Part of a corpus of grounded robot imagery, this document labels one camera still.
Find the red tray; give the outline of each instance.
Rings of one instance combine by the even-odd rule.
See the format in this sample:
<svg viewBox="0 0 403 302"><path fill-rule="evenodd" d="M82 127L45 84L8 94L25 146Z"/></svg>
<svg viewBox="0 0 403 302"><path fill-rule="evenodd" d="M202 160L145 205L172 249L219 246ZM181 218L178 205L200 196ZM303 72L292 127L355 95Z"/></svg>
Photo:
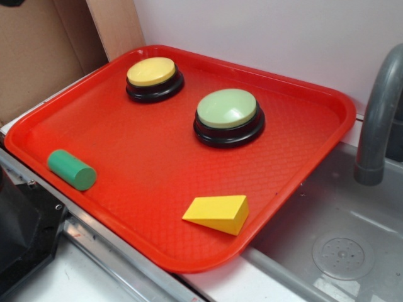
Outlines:
<svg viewBox="0 0 403 302"><path fill-rule="evenodd" d="M173 59L185 85L160 103L131 101L126 72L148 57ZM233 149L204 146L193 120L219 89L251 92L266 115L263 134ZM241 253L355 121L344 94L165 46L126 53L28 114L7 149L157 265L200 272ZM64 149L95 168L80 192L51 173ZM250 214L238 236L181 217L195 197L245 194Z"/></svg>

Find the yellow triangular block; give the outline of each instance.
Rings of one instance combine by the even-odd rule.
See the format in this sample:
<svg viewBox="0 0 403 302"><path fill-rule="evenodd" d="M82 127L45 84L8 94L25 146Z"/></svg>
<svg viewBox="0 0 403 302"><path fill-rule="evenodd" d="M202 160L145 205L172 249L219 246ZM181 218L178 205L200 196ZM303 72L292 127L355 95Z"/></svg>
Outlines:
<svg viewBox="0 0 403 302"><path fill-rule="evenodd" d="M197 197L182 219L238 235L249 214L245 195Z"/></svg>

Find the stainless steel sink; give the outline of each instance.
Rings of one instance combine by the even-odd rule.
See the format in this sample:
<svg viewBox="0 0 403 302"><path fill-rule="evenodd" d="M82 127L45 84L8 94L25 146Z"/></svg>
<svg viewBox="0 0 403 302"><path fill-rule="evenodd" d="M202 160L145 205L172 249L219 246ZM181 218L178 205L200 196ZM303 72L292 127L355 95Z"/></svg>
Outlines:
<svg viewBox="0 0 403 302"><path fill-rule="evenodd" d="M383 182L362 186L353 179L355 154L340 143L251 247L307 291L327 295L315 301L401 302L403 165L387 160Z"/></svg>

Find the green cylinder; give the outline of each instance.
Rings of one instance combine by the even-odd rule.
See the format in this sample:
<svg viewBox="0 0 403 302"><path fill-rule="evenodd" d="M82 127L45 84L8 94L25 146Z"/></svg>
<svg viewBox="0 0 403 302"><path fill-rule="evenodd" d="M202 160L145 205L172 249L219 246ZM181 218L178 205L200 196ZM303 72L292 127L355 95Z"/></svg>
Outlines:
<svg viewBox="0 0 403 302"><path fill-rule="evenodd" d="M48 166L53 173L80 191L89 189L96 180L93 168L65 150L52 152L48 158Z"/></svg>

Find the tray rim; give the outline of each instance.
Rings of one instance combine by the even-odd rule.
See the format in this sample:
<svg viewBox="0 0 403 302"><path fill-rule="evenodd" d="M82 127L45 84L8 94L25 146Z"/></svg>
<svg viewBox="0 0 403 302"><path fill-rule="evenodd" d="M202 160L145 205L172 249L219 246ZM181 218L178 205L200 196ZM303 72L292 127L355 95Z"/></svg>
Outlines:
<svg viewBox="0 0 403 302"><path fill-rule="evenodd" d="M18 128L20 126L23 127L24 123L27 120L34 119L36 121L40 120L41 113L42 115L46 115L45 112L49 106L52 106L54 102L57 102L60 99L63 99L66 94L71 93L71 91L77 89L80 85L85 85L86 83L92 81L94 78L96 78L100 73L104 72L105 69L108 69L112 65L116 65L120 61L124 60L125 57L131 56L135 52L142 51L144 53L149 53L151 51L161 51L161 50L166 50L169 52L175 52L178 55L181 54L186 54L187 56L190 57L196 57L199 61L204 61L207 60L211 63L215 63L219 66L222 66L223 68L233 68L237 70L241 70L243 72L250 72L253 74L258 74L258 75L264 75L266 78L271 79L272 81L278 81L278 82L283 82L285 85L293 85L295 87L301 87L302 89L311 89L313 91L322 93L324 95L328 95L332 98L336 98L339 101L338 106L342 106L344 108L344 116L340 116L338 114L339 119L340 119L340 124L336 131L332 133L330 137L327 138L326 142L321 145L321 147L316 151L315 154L312 154L311 158L303 165L301 168L298 170L298 172L290 179L288 180L287 184L285 187L278 193L277 196L275 196L273 199L271 199L271 206L275 204L276 209L278 210L280 206L285 203L287 198L297 189L294 185L290 186L289 184L297 184L300 182L300 179L305 179L309 176L309 174L320 164L320 162L324 159L324 157L337 145L337 143L342 139L343 135L353 126L355 120L356 120L356 109L352 101L350 100L349 97L347 97L345 94L333 90L328 87L323 87L317 84L312 84L308 82L304 82L301 80L297 79L291 79L289 77L285 77L282 75L277 75L273 74L270 72L265 72L263 70L258 70L254 69L251 67L245 67L242 65L238 64L233 64L230 62L226 62L223 60L219 59L214 59L211 57L206 57L204 55L199 55L196 53L192 52L187 52L185 50L180 50L177 48L173 47L168 47L164 45L149 45L146 47L140 47L135 50L131 50L121 57L116 58L115 60L111 61L110 63L104 65L97 71L93 72L91 75L83 78L79 82L73 84L71 87L66 89L65 91L61 92L60 94L56 95L54 98L50 99L40 107L34 109L32 112L28 113L26 116L22 117L19 121L17 121L11 129L8 131L6 134L4 144L6 148L13 153L15 156L17 156L21 161L23 161L25 164L30 166L35 172L39 173L41 176L43 176L43 172L46 171L46 168L44 167L39 167L41 166L40 164L37 164L35 159L32 158L30 154L25 152L24 150L20 149L18 144L15 142L16 137L18 137ZM62 193L65 191L65 189L69 187L67 184L59 184L57 189L59 189ZM71 191L69 197L72 200L82 200L86 199L81 195L81 193L76 192L76 191ZM90 213L91 216L94 216L97 220L97 217L105 217L107 216L107 213L104 213L106 211L103 211L103 209L98 209L98 211L95 211L96 215L94 215L94 212ZM141 247L134 247L135 249L138 249L139 251L143 252L147 257L149 257L153 262L155 262L157 265L161 266L162 268L165 268L171 272L180 272L180 273L189 273L189 272L201 272L201 271L206 271L208 269L211 269L213 267L217 267L228 260L233 259L234 257L237 257L248 245L248 243L253 239L255 234L259 232L259 230L264 226L264 224L275 214L272 213L271 215L267 216L264 214L264 210L261 210L260 213L255 217L255 219L251 222L249 225L248 229L245 229L241 232L241 234L238 236L239 240L234 241L234 244L229 245L225 250L223 250L219 254L215 254L213 257L206 258L203 260L198 260L197 265L195 266L194 269L189 268L189 262L187 261L181 261L178 259L174 259L170 256L167 256L166 254L152 249L144 251L144 246L143 245L149 245L146 240L144 240L141 236L138 236L139 238L136 239L141 244ZM108 221L110 225L116 224L115 221Z"/></svg>

